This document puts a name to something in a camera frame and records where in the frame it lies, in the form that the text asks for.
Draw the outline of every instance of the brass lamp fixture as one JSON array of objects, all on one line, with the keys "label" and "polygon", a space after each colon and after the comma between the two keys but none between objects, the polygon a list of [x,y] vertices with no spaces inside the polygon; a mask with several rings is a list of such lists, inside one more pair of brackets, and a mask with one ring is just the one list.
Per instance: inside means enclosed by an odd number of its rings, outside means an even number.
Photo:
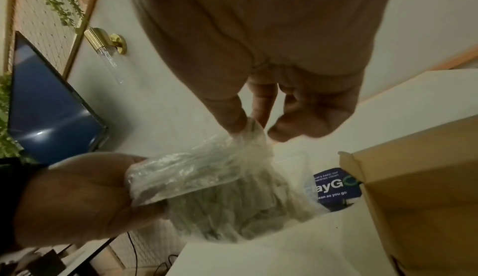
[{"label": "brass lamp fixture", "polygon": [[104,29],[90,28],[85,30],[85,38],[97,53],[102,48],[110,51],[111,47],[115,47],[119,54],[126,54],[127,52],[126,41],[119,34],[108,35]]}]

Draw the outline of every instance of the television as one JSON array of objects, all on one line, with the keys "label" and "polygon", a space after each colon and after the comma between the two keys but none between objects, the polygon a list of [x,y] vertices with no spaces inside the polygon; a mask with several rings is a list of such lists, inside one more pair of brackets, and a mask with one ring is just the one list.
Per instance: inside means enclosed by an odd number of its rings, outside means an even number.
[{"label": "television", "polygon": [[19,32],[8,112],[8,133],[39,163],[51,165],[96,150],[107,126]]}]

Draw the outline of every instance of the hand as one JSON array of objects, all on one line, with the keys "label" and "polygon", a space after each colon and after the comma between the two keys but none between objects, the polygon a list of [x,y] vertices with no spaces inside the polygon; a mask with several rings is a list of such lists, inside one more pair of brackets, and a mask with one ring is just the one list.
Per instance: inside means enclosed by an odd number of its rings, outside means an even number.
[{"label": "hand", "polygon": [[278,87],[284,115],[269,136],[319,138],[355,110],[387,0],[133,0],[157,51],[230,133],[248,84],[265,126]]},{"label": "hand", "polygon": [[39,171],[27,184],[13,227],[22,247],[110,238],[151,224],[161,204],[131,207],[124,176],[141,157],[117,153],[77,156]]}]

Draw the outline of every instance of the black television frame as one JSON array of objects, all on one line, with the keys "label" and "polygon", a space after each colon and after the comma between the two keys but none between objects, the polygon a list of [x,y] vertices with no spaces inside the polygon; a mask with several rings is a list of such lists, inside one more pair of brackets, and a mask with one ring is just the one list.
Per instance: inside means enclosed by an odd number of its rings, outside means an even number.
[{"label": "black television frame", "polygon": [[[95,119],[95,121],[100,124],[100,126],[103,128],[101,132],[97,134],[97,136],[94,138],[94,141],[90,143],[90,147],[88,148],[88,152],[93,152],[98,149],[98,147],[106,141],[108,135],[108,126],[105,124],[105,122],[91,109],[91,107],[85,102],[85,100],[71,87],[70,84],[68,84],[67,81],[63,79],[61,74],[51,65],[51,63],[43,56],[43,54],[36,49],[35,46],[19,31],[15,31],[15,39],[14,39],[14,46],[13,46],[13,51],[15,52],[17,49],[17,40],[21,39],[24,41],[30,48],[35,52],[35,54],[40,57],[40,59],[43,61],[43,63],[48,67],[48,69],[51,71],[51,73],[56,77],[57,80],[63,84],[63,86],[71,93],[71,96],[76,99],[80,104],[90,113],[90,115]],[[8,106],[8,123],[7,123],[7,132],[10,134],[10,111],[12,109],[12,101],[13,101],[13,85],[15,84],[15,58],[13,58],[13,65],[12,65],[12,71],[11,71],[11,84],[10,84],[10,99],[9,99],[9,106]]]}]

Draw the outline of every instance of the black sleeve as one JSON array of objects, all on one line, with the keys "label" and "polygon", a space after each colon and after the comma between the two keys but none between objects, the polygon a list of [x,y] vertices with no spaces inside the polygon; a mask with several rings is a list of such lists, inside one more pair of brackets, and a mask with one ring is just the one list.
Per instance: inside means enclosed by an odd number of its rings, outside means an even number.
[{"label": "black sleeve", "polygon": [[43,168],[41,165],[22,164],[18,158],[0,159],[0,254],[16,247],[13,235],[13,217],[21,194],[31,175]]}]

